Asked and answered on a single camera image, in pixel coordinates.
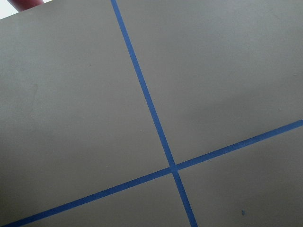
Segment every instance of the red object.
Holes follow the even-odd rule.
[[[26,9],[43,4],[42,0],[8,0],[8,2],[18,11],[21,12]]]

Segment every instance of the blue line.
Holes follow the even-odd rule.
[[[46,211],[43,211],[41,213],[32,215],[30,217],[21,219],[19,221],[12,222],[12,223],[4,225],[2,227],[19,227],[19,226],[23,226],[23,225],[29,224],[31,222],[38,221],[40,219],[52,216],[54,214],[58,214],[58,213],[61,213],[63,211],[66,211],[66,210],[70,210],[72,208],[75,208],[77,206],[83,205],[85,203],[92,202],[94,200],[98,200],[98,199],[106,197],[108,195],[111,195],[111,194],[123,191],[125,189],[137,186],[137,185],[145,183],[147,181],[154,180],[154,179],[156,179],[158,177],[162,177],[162,176],[170,174],[170,173],[171,173],[171,169],[170,168],[165,168],[165,169],[159,170],[157,172],[154,172],[152,174],[148,174],[148,175],[139,177],[137,179],[128,181],[126,183],[117,185],[115,187],[106,189],[104,191],[101,191],[101,192],[89,195],[87,197],[84,197],[84,198],[81,198],[81,199],[78,199],[78,200],[66,203],[66,204],[61,205],[59,207],[55,207],[55,208],[52,208],[50,210],[46,210]]]
[[[156,129],[157,129],[157,132],[158,132],[161,144],[162,144],[163,149],[164,149],[164,153],[166,155],[167,161],[168,161],[169,166],[170,166],[170,168],[172,170],[172,173],[174,175],[174,179],[175,179],[175,182],[176,182],[176,185],[177,185],[180,197],[182,199],[185,211],[187,213],[188,220],[189,220],[189,222],[190,222],[190,224],[191,224],[192,227],[197,227],[198,225],[197,225],[194,213],[193,213],[193,211],[192,211],[192,209],[190,207],[190,204],[189,204],[187,195],[185,193],[182,181],[180,179],[178,170],[176,168],[176,164],[175,164],[174,158],[173,158],[173,156],[171,154],[168,142],[166,140],[163,128],[161,126],[160,120],[159,120],[157,112],[156,112],[156,108],[155,108],[155,106],[154,106],[154,104],[152,102],[151,95],[150,95],[150,93],[148,91],[148,88],[147,88],[147,85],[145,83],[145,80],[144,80],[144,77],[143,77],[140,65],[138,63],[136,54],[134,52],[131,40],[130,40],[130,38],[128,36],[128,32],[127,32],[127,29],[125,27],[124,21],[122,19],[119,7],[117,5],[116,0],[111,0],[111,3],[113,5],[113,9],[115,11],[115,14],[116,14],[116,17],[117,17],[117,21],[119,23],[119,26],[120,26],[120,29],[121,29],[121,32],[122,32],[125,44],[127,46],[129,55],[130,55],[131,60],[133,62],[135,72],[136,72],[137,77],[139,79],[139,82],[140,82],[140,85],[141,85],[141,88],[142,88],[142,91],[143,91],[146,103],[147,103],[148,108],[149,108],[149,110],[151,112],[151,116],[152,116],[153,122],[154,122],[154,124],[156,126]]]
[[[303,126],[303,120],[299,120],[297,122],[282,126],[280,128],[265,132],[261,135],[252,137],[252,138],[244,140],[244,141],[241,141],[239,143],[235,143],[235,144],[229,145],[227,147],[221,148],[219,150],[215,150],[213,152],[210,152],[208,154],[201,155],[201,156],[193,158],[191,160],[182,162],[180,164],[177,164],[177,169],[180,170],[180,169],[184,169],[184,168],[189,167],[189,166],[193,166],[195,164],[207,161],[207,160],[212,159],[214,157],[218,157],[218,156],[224,155],[226,153],[229,153],[231,151],[238,150],[238,149],[246,147],[248,145],[260,142],[262,140],[266,140],[270,137],[279,135],[279,134],[284,133],[286,131],[290,131],[292,129],[299,128],[301,126]]]

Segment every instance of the gray surface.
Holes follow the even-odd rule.
[[[29,224],[28,227],[189,227],[172,175]]]
[[[198,225],[303,226],[302,137],[299,128],[181,170]]]
[[[303,1],[118,4],[176,162],[303,117]]]
[[[0,225],[168,166],[110,1],[0,30]]]

